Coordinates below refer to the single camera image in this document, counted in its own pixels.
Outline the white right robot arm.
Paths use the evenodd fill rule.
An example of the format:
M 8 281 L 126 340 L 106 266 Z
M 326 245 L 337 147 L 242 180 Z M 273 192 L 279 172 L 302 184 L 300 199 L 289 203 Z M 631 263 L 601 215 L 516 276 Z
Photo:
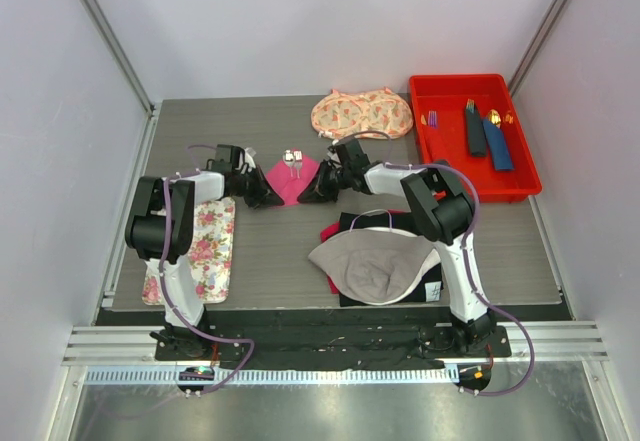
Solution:
M 371 161 L 359 141 L 329 147 L 300 203 L 336 201 L 342 190 L 406 199 L 418 232 L 435 244 L 450 292 L 451 341 L 472 356 L 483 349 L 496 327 L 473 252 L 479 201 L 472 183 L 441 160 L 426 165 Z

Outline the pink paper napkin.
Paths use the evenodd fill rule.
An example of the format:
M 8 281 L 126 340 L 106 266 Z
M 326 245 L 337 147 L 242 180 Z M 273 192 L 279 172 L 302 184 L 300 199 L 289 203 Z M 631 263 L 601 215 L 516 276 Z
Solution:
M 298 203 L 298 196 L 310 184 L 318 167 L 319 163 L 306 155 L 302 157 L 300 170 L 289 167 L 283 160 L 280 160 L 266 174 L 266 179 L 284 201 L 284 205 L 293 206 Z

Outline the silver fork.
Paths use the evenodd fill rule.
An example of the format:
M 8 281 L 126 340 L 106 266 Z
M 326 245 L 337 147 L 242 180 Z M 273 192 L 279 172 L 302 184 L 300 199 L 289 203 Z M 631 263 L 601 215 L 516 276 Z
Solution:
M 294 157 L 293 168 L 295 170 L 296 178 L 300 179 L 301 178 L 301 169 L 302 169 L 303 161 L 304 161 L 304 155 L 300 150 L 294 150 L 293 151 L 293 157 Z

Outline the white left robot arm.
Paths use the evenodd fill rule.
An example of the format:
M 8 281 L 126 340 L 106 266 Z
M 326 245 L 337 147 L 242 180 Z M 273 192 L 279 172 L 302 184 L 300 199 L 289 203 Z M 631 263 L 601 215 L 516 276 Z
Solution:
M 241 197 L 250 208 L 284 204 L 250 149 L 219 144 L 213 151 L 206 166 L 193 173 L 140 177 L 124 231 L 126 245 L 158 276 L 165 322 L 184 328 L 177 344 L 193 360 L 205 358 L 213 346 L 187 256 L 196 206 L 228 197 Z

